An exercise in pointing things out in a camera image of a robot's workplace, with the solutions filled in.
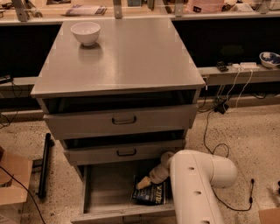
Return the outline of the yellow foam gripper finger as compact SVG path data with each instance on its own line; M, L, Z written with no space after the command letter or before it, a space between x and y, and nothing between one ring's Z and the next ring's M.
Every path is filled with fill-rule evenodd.
M141 190L151 184L151 179L149 177L144 177L139 183L136 184L136 188Z

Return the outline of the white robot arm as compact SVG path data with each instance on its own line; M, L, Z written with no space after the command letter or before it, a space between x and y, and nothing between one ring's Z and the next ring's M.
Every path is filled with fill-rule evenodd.
M136 188L166 179L171 181L177 224L224 224L214 189L236 181L237 169L230 159L196 150L167 151Z

